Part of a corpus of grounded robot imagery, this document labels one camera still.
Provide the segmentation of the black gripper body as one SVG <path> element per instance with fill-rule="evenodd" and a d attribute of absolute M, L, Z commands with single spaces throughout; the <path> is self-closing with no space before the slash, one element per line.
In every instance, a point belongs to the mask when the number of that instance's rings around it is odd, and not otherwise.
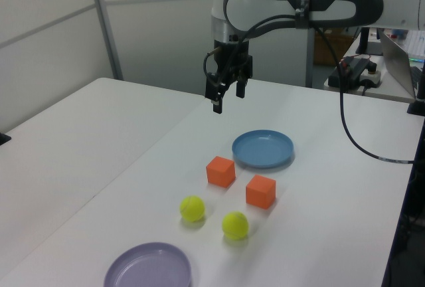
<path fill-rule="evenodd" d="M 217 65 L 212 79 L 215 82 L 233 83 L 241 78 L 252 78 L 252 56 L 249 55 L 249 41 L 242 43 L 222 43 L 214 41 L 214 54 Z"/>

